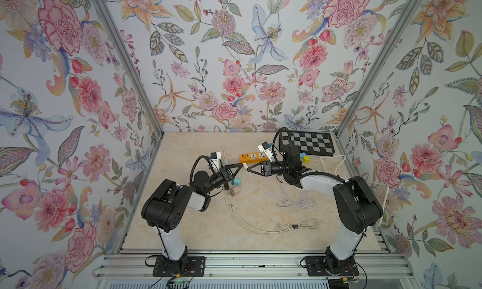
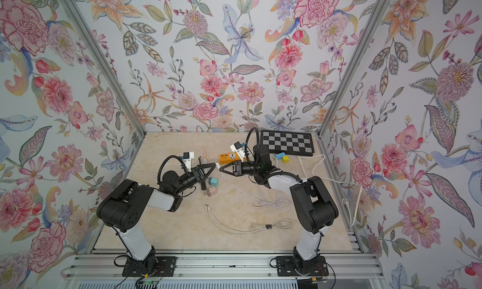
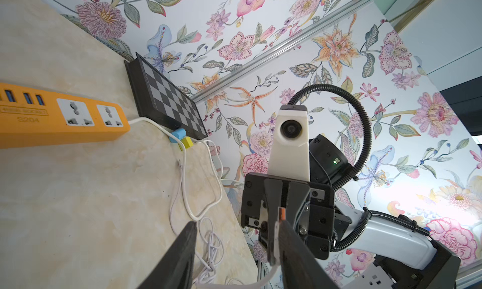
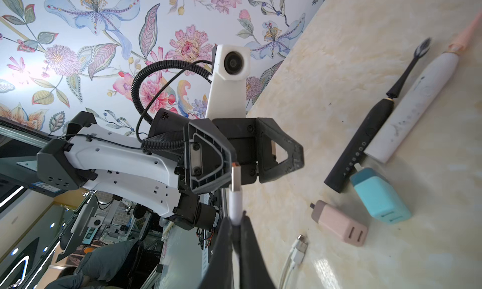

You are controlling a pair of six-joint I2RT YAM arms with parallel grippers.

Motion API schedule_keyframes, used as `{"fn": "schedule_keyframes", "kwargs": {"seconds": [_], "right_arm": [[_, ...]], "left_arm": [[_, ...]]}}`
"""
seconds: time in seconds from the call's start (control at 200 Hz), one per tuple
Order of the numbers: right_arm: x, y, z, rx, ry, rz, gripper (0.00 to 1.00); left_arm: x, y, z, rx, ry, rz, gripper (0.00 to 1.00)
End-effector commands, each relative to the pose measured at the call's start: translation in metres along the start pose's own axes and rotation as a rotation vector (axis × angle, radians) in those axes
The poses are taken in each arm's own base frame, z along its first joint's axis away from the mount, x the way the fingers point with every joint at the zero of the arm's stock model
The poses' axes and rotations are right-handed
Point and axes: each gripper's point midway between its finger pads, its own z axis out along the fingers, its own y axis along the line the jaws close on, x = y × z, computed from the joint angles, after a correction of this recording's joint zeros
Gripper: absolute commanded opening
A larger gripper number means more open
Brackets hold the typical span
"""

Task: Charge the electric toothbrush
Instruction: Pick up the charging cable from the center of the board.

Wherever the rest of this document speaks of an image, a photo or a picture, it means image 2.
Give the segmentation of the teal usb charger adapter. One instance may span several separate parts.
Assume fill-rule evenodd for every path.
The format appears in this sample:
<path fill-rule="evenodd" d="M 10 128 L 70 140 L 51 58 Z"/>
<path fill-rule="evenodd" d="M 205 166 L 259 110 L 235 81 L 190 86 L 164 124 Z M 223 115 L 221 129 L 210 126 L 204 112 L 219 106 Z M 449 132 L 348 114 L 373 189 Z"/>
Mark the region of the teal usb charger adapter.
<path fill-rule="evenodd" d="M 211 185 L 213 187 L 217 187 L 218 186 L 218 179 L 215 178 L 215 177 L 209 177 L 208 183 L 209 183 L 209 185 Z"/>

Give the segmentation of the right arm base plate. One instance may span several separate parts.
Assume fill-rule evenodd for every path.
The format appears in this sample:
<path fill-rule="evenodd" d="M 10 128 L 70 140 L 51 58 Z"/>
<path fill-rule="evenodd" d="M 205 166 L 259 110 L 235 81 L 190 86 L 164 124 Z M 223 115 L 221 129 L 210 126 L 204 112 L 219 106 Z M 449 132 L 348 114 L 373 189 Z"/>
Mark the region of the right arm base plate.
<path fill-rule="evenodd" d="M 330 275 L 325 257 L 321 255 L 308 261 L 295 256 L 277 256 L 275 260 L 278 276 L 324 277 Z"/>

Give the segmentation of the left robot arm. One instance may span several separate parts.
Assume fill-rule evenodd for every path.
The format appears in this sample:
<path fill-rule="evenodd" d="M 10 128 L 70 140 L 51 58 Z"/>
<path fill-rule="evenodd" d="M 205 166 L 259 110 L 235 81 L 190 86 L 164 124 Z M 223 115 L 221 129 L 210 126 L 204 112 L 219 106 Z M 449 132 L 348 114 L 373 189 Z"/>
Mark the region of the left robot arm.
<path fill-rule="evenodd" d="M 96 215 L 115 231 L 126 248 L 127 276 L 135 273 L 151 276 L 163 269 L 154 246 L 138 225 L 144 210 L 155 207 L 176 212 L 184 199 L 183 193 L 205 182 L 216 167 L 215 163 L 207 163 L 188 168 L 181 157 L 171 155 L 158 170 L 157 189 L 125 179 L 101 202 Z"/>

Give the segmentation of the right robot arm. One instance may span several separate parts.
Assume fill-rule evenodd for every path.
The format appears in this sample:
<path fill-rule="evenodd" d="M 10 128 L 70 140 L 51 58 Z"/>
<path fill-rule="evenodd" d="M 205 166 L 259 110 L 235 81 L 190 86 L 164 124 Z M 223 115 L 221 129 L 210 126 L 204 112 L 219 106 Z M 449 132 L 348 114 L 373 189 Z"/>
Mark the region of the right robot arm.
<path fill-rule="evenodd" d="M 330 226 L 339 216 L 338 207 L 321 177 L 302 179 L 300 176 L 277 168 L 271 161 L 269 148 L 262 143 L 258 128 L 252 128 L 244 144 L 244 152 L 238 161 L 219 168 L 233 177 L 251 176 L 254 182 L 291 196 L 297 220 L 303 232 L 287 263 L 277 258 L 282 274 L 301 276 L 330 275 L 331 268 L 320 253 L 320 245 Z"/>

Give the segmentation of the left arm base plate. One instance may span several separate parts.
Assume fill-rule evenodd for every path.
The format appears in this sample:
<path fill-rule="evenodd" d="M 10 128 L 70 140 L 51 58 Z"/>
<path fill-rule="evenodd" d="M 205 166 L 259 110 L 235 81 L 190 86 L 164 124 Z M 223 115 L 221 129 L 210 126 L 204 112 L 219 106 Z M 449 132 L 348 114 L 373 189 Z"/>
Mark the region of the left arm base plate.
<path fill-rule="evenodd" d="M 127 256 L 123 265 L 123 277 L 172 277 L 176 267 L 177 257 L 155 256 L 144 261 L 133 260 Z"/>

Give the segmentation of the white pink electric toothbrush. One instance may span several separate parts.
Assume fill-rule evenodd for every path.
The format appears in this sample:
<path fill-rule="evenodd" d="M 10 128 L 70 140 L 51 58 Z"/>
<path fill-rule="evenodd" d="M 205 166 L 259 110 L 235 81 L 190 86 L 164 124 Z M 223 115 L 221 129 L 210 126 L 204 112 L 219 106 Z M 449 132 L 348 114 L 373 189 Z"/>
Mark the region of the white pink electric toothbrush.
<path fill-rule="evenodd" d="M 207 151 L 206 151 L 206 148 L 205 148 L 205 147 L 202 147 L 202 152 L 203 152 L 203 155 L 202 155 L 202 164 L 207 164 L 207 163 L 208 163 L 208 159 L 207 159 Z"/>

